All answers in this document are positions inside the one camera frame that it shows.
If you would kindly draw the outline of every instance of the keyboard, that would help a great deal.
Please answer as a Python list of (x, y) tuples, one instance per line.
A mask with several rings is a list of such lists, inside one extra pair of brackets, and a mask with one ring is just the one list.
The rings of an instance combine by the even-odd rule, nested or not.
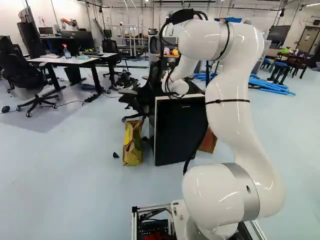
[(103, 56), (103, 53), (99, 53), (99, 52), (83, 52), (84, 55), (87, 56)]

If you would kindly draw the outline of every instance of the stool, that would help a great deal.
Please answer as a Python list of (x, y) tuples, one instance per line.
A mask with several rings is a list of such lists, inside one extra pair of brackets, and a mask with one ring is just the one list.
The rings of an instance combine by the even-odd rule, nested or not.
[[(275, 64), (275, 68), (269, 78), (268, 81), (273, 81), (274, 84), (281, 84), (283, 85), (288, 73), (290, 72), (291, 67), (287, 66), (287, 64)], [(281, 82), (278, 82), (278, 79), (283, 74)]]

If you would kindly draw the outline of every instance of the ceiling light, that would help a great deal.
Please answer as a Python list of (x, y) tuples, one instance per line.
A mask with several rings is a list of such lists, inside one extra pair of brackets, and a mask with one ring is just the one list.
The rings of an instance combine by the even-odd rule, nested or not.
[(320, 4), (320, 2), (317, 2), (317, 3), (307, 4), (305, 6), (306, 7), (311, 7), (311, 6), (315, 6), (315, 5), (319, 5), (319, 4)]

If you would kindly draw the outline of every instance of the brown paper bag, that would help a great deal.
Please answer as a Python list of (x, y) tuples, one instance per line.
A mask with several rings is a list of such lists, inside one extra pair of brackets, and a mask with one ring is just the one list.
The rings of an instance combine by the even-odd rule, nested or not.
[(137, 166), (143, 161), (141, 120), (125, 122), (122, 161), (124, 166)]
[(205, 136), (199, 146), (199, 150), (206, 152), (206, 153), (214, 153), (218, 138), (216, 135), (211, 131), (210, 127), (207, 128), (205, 132)]

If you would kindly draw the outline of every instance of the metal rack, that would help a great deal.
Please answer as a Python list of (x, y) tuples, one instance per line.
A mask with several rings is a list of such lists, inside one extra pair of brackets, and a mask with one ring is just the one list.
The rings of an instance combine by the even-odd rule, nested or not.
[[(167, 212), (167, 219), (149, 221), (151, 218), (156, 218), (158, 215), (165, 212)], [(247, 225), (250, 225), (254, 232), (249, 232)], [(176, 239), (174, 234), (175, 226), (172, 205), (169, 203), (163, 205), (133, 206), (131, 215), (131, 240), (142, 240), (147, 235), (155, 232)], [(256, 220), (240, 222), (238, 224), (237, 232), (231, 238), (242, 240), (267, 240)]]

